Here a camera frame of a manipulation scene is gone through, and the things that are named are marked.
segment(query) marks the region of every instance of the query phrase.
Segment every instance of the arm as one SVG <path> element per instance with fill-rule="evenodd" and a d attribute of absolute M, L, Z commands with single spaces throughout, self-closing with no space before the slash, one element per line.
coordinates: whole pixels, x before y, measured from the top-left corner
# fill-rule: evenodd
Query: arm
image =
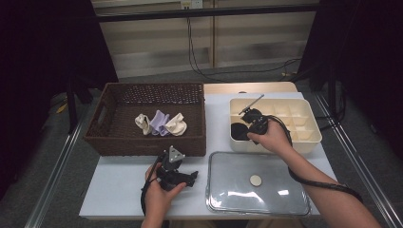
<path fill-rule="evenodd" d="M 248 133 L 248 137 L 279 155 L 298 176 L 310 181 L 339 184 L 303 158 L 288 143 L 278 123 L 269 121 L 266 134 Z M 303 187 L 331 227 L 380 227 L 373 215 L 354 196 L 304 184 Z"/>
<path fill-rule="evenodd" d="M 151 167 L 145 173 L 145 179 L 151 172 Z M 145 207 L 147 209 L 145 218 L 143 220 L 142 228 L 161 228 L 163 225 L 163 218 L 171 206 L 171 201 L 183 190 L 186 183 L 178 184 L 174 189 L 169 192 L 163 190 L 160 184 L 155 180 L 157 174 L 154 173 L 151 179 L 154 180 L 150 183 L 147 193 L 145 194 Z"/>

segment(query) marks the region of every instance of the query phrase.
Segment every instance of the brown woven basket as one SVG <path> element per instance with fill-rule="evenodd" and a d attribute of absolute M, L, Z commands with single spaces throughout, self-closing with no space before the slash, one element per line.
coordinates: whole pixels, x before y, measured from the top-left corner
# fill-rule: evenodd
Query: brown woven basket
<path fill-rule="evenodd" d="M 187 123 L 184 134 L 145 136 L 135 119 L 143 113 L 152 120 L 158 109 L 171 118 L 182 113 Z M 84 140 L 101 156 L 155 156 L 170 145 L 186 156 L 204 156 L 203 84 L 107 84 Z"/>

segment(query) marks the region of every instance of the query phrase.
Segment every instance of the hand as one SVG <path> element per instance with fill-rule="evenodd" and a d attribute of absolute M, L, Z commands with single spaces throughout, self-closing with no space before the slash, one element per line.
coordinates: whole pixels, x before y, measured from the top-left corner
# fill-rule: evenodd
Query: hand
<path fill-rule="evenodd" d="M 142 227 L 161 227 L 163 223 L 163 218 L 168 212 L 171 201 L 183 190 L 186 183 L 178 184 L 174 189 L 169 192 L 163 190 L 160 184 L 157 182 L 156 170 L 161 167 L 160 163 L 152 173 L 151 180 L 153 180 L 145 194 L 145 208 L 146 214 Z M 149 173 L 151 172 L 152 166 L 150 166 L 145 173 L 145 179 L 147 180 Z"/>
<path fill-rule="evenodd" d="M 287 136 L 279 123 L 269 120 L 267 125 L 267 132 L 264 135 L 249 132 L 247 134 L 248 138 L 260 143 L 267 150 L 277 154 L 285 148 L 291 147 Z"/>

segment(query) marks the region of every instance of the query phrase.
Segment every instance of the transparent container lid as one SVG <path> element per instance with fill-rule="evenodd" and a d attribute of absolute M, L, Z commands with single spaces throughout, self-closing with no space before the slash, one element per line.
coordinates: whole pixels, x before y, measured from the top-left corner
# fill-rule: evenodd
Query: transparent container lid
<path fill-rule="evenodd" d="M 309 200 L 276 155 L 214 152 L 209 159 L 206 203 L 214 212 L 309 215 Z"/>

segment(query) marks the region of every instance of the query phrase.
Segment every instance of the gray floor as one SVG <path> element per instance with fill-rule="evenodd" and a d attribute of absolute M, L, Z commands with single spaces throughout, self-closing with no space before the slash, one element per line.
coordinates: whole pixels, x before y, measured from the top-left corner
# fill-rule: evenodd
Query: gray floor
<path fill-rule="evenodd" d="M 277 65 L 261 66 L 237 66 L 219 69 L 229 70 L 265 70 Z M 283 71 L 273 72 L 239 72 L 231 74 L 213 75 L 210 78 L 219 79 L 225 82 L 273 82 L 281 79 L 279 74 Z M 122 82 L 144 83 L 144 82 L 182 82 L 200 81 L 205 83 L 219 83 L 213 79 L 207 79 L 193 71 L 168 73 L 164 75 L 126 78 Z M 307 81 L 297 83 L 301 91 L 312 106 L 316 116 L 323 116 L 314 94 L 310 92 Z M 140 227 L 139 221 L 90 221 L 80 218 L 82 202 L 86 195 L 95 166 L 99 159 L 98 154 L 82 140 L 90 116 L 96 105 L 100 91 L 93 90 L 94 104 L 89 107 L 87 115 L 83 116 L 83 131 L 77 143 L 71 151 L 66 164 L 66 169 L 58 181 L 56 191 L 48 207 L 46 215 L 40 227 Z M 38 142 L 37 152 L 30 159 L 30 163 L 20 176 L 20 180 L 13 184 L 8 193 L 0 202 L 0 227 L 24 227 L 29 219 L 36 201 L 40 198 L 42 190 L 48 181 L 54 164 L 59 158 L 67 138 L 68 117 L 67 113 L 55 113 L 53 107 L 49 111 L 49 118 L 42 132 L 42 140 Z M 84 105 L 78 105 L 79 112 L 85 110 Z M 378 182 L 380 188 L 393 205 L 394 210 L 400 216 L 403 215 L 403 162 L 390 149 L 387 142 L 381 135 L 376 135 L 370 128 L 370 121 L 356 108 L 356 105 L 348 100 L 346 117 L 342 122 L 345 131 L 351 138 L 357 154 L 365 161 L 372 175 Z M 319 125 L 326 125 L 326 121 L 318 121 Z M 358 176 L 349 158 L 344 152 L 343 146 L 337 139 L 334 131 L 329 128 L 322 132 L 323 147 L 328 156 L 329 162 L 335 171 L 336 176 L 342 182 L 348 183 L 351 187 L 361 193 L 366 206 L 373 212 L 383 227 L 388 227 L 383 215 L 377 209 L 377 204 L 372 200 L 370 192 Z M 305 218 L 307 227 L 326 227 L 320 218 Z M 236 221 L 221 221 L 220 227 L 237 227 Z"/>

